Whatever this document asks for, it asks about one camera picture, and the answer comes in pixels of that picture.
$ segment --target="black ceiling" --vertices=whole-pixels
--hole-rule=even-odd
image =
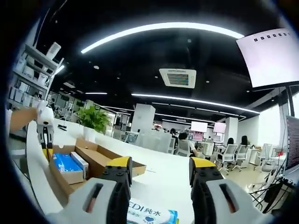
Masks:
[[[53,42],[62,49],[64,69],[53,83],[53,90],[70,89],[107,92],[107,95],[76,94],[101,105],[132,109],[136,103],[152,102],[185,105],[228,113],[228,108],[154,98],[135,98],[145,93],[200,99],[246,107],[267,91],[247,92],[250,78],[244,59],[230,36],[203,30],[162,29],[141,32],[105,43],[85,54],[90,44],[120,31],[161,22],[198,22],[227,28],[245,36],[278,28],[277,18],[254,0],[200,1],[57,1],[40,32],[37,48],[46,53]],[[194,89],[166,87],[159,68],[194,69]],[[275,102],[271,100],[258,110]],[[223,114],[175,106],[153,105],[158,113],[219,120]]]

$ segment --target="white box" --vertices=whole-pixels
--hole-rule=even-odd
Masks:
[[[76,152],[71,152],[71,158],[83,170],[83,178],[85,179],[88,170],[88,162],[82,159],[82,157],[79,156]]]

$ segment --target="curved light strip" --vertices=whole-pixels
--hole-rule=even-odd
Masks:
[[[260,112],[248,110],[248,109],[245,109],[245,108],[240,108],[240,107],[237,107],[237,106],[231,106],[231,105],[226,105],[226,104],[218,104],[218,103],[213,103],[213,102],[208,102],[208,101],[203,101],[203,100],[197,100],[197,99],[159,96],[159,95],[148,95],[148,94],[135,94],[135,93],[132,93],[132,96],[135,96],[135,97],[163,98],[163,99],[176,99],[176,100],[189,101],[189,102],[200,103],[200,104],[209,104],[209,105],[214,105],[214,106],[227,107],[227,108],[231,108],[231,109],[236,109],[236,110],[241,110],[241,111],[247,111],[247,112],[251,112],[251,113],[260,114]]]
[[[216,27],[212,25],[207,25],[207,24],[202,24],[202,23],[194,23],[194,22],[164,22],[164,23],[156,23],[156,24],[151,24],[151,25],[145,25],[141,27],[135,27],[132,29],[127,29],[122,32],[113,34],[111,36],[105,37],[92,45],[89,45],[87,48],[84,48],[81,53],[84,54],[104,43],[107,43],[109,41],[115,40],[117,38],[127,36],[130,34],[136,34],[139,32],[143,31],[149,31],[149,30],[154,30],[154,29],[170,29],[170,28],[188,28],[188,29],[200,29],[200,30],[207,30],[207,31],[212,31],[216,32],[219,34],[224,34],[228,35],[237,39],[243,38],[244,35],[236,33],[234,31],[231,31],[229,29],[221,28],[221,27]]]

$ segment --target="shelving unit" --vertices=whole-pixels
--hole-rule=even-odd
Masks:
[[[60,63],[56,63],[44,55],[42,52],[37,50],[35,47],[29,46],[25,44],[24,54],[26,55],[26,66],[32,68],[34,71],[38,73],[45,74],[48,77],[47,86],[40,84],[38,81],[32,79],[30,76],[17,71],[16,69],[13,70],[13,82],[11,83],[10,87],[16,87],[19,81],[29,85],[30,87],[34,88],[37,91],[42,92],[42,99],[47,99],[48,93],[50,91],[50,87],[52,85],[53,79],[55,77],[55,71],[61,66],[63,59]],[[28,60],[28,57],[33,58],[35,61],[39,62],[43,68],[36,66],[34,63]],[[20,110],[27,108],[22,105],[22,103],[18,103],[12,99],[7,99],[8,104],[12,105],[13,108]],[[12,137],[26,139],[26,130],[27,127],[22,128],[21,130],[11,133]]]

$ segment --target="computer monitor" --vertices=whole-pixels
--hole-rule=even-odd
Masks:
[[[225,123],[216,122],[214,124],[213,132],[215,132],[215,133],[225,133],[225,128],[226,128]]]
[[[299,119],[286,117],[288,132],[288,151],[286,156],[285,174],[299,168]]]
[[[207,123],[191,121],[191,131],[207,132]]]
[[[296,34],[273,29],[236,40],[248,68],[253,91],[299,84]]]

